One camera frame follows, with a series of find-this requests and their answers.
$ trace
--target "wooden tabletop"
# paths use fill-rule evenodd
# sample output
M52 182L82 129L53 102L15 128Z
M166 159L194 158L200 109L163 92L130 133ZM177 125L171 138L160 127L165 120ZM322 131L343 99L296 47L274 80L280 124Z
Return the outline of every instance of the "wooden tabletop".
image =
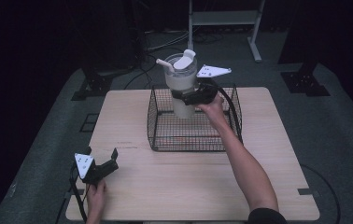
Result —
M319 211L288 135L265 88L237 88L242 136L275 188L287 220L316 220ZM97 164L119 152L119 169L106 177L104 219L141 221L247 220L247 201L237 186L225 152L156 152L148 142L150 91L110 91L90 146ZM80 180L78 189L85 189ZM74 197L66 210L81 220Z

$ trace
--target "black sleeve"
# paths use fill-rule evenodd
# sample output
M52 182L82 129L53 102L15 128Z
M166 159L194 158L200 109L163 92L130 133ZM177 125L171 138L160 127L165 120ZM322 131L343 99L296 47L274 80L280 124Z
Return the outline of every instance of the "black sleeve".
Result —
M287 220L277 211L269 208L257 208L248 217L248 224L286 224Z

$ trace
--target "dark background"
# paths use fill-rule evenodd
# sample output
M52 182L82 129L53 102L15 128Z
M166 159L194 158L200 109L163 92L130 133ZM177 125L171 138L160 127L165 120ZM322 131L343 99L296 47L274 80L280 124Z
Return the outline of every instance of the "dark background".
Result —
M257 5L194 1L195 9ZM187 29L187 10L187 0L0 0L0 202L70 75L83 63L110 70L137 66L145 42L140 32ZM287 28L280 63L315 58L353 99L352 1L267 1L261 30Z

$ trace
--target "wire mesh cage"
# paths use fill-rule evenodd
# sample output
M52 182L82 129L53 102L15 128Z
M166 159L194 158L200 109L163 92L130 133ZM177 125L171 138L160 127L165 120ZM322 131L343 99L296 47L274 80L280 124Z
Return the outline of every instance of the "wire mesh cage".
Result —
M233 102L237 119L228 101L223 112L236 136L241 136L241 108L235 86L223 88ZM148 107L148 140L155 151L224 151L218 132L205 113L196 108L190 119L180 119L173 111L169 89L152 88Z

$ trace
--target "white metal shelf frame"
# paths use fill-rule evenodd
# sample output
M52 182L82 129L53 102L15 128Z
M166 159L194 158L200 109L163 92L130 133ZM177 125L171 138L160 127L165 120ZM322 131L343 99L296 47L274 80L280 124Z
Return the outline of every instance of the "white metal shelf frame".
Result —
M256 37L261 24L265 0L261 0L258 10L247 11L205 11L193 12L192 0L189 2L189 41L188 49L193 50L193 26L195 25L242 25L253 24L252 36L247 38L256 63L261 62L261 55L256 47Z

